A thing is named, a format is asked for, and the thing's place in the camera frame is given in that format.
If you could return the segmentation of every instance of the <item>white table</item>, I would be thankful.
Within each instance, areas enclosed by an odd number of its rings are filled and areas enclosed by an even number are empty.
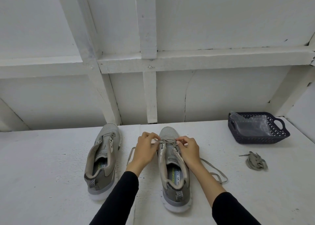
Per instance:
[[[123,143],[117,175],[143,132],[164,126],[194,137],[200,156],[229,178],[224,185],[262,224],[315,224],[315,145],[287,120],[291,136],[273,145],[240,145],[227,121],[120,126]],[[100,127],[0,133],[1,224],[89,224],[101,203],[89,199],[83,179],[87,154]],[[269,171],[250,170],[248,151]],[[203,191],[191,174],[192,209],[175,215],[160,201],[158,160],[139,177],[134,224],[215,224]]]

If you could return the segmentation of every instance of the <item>dark blue plastic basket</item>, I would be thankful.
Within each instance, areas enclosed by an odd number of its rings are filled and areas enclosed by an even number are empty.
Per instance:
[[[234,139],[240,144],[274,144],[290,136],[290,132],[285,128],[285,123],[283,120],[274,117],[268,112],[237,112],[239,115],[250,118],[252,116],[266,115],[268,120],[268,125],[273,136],[243,136],[235,126],[233,119],[228,118],[228,126],[234,137]],[[282,124],[282,129],[280,129],[274,121],[278,120]]]

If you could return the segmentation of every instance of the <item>human hand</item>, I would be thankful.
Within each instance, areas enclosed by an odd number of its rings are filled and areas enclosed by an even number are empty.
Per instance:
[[[142,136],[138,137],[138,143],[135,148],[134,157],[127,165],[126,171],[132,171],[139,177],[141,171],[148,163],[151,162],[159,146],[159,142],[151,145],[152,139],[161,140],[155,133],[143,132]]]
[[[196,166],[202,165],[199,157],[199,146],[194,138],[181,136],[176,139],[176,143],[180,148],[181,156],[186,165],[193,171]]]

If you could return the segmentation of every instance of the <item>loose shoelace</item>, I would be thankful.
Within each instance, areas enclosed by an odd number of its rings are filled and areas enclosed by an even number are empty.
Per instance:
[[[247,155],[241,155],[241,156],[248,156],[246,160],[246,165],[252,170],[266,170],[268,169],[267,163],[264,159],[260,157],[259,154],[254,154],[252,151],[250,151]]]
[[[176,144],[176,140],[174,140],[174,139],[172,139],[172,138],[165,138],[165,139],[163,139],[163,140],[161,140],[161,141],[159,141],[159,140],[155,140],[156,142],[159,142],[160,144],[163,144],[164,142],[166,142],[166,143],[170,143],[170,144],[173,144],[173,147],[175,147],[175,145],[177,145]],[[132,147],[131,148],[131,151],[130,151],[130,154],[129,154],[129,157],[128,157],[128,160],[127,160],[127,165],[128,165],[128,163],[129,163],[129,161],[130,161],[130,159],[131,159],[131,155],[132,155],[132,152],[133,152],[133,150],[135,149],[136,147]],[[223,183],[226,183],[227,181],[228,181],[228,178],[227,178],[227,176],[225,175],[225,174],[223,174],[223,172],[221,171],[221,170],[219,170],[219,169],[217,169],[216,167],[214,167],[210,162],[208,162],[207,160],[205,160],[205,159],[203,159],[203,158],[200,158],[203,162],[205,162],[207,165],[209,165],[209,166],[211,166],[212,168],[214,168],[214,169],[216,169],[219,173],[220,173],[220,175],[222,175],[226,180],[225,181],[222,181],[222,179],[221,179],[221,177],[217,174],[217,173],[214,173],[214,172],[209,172],[211,175],[216,175],[217,177],[218,177],[218,182],[220,183],[220,184],[223,184]]]

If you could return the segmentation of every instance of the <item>sneaker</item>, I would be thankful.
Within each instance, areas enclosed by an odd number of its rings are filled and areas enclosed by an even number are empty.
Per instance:
[[[162,203],[167,210],[182,213],[192,205],[189,169],[176,144],[175,139],[179,137],[176,130],[172,127],[164,127],[160,137],[157,155],[163,185]]]
[[[100,130],[85,166],[84,179],[91,199],[104,200],[115,187],[115,164],[120,144],[118,127],[113,123],[106,124]]]

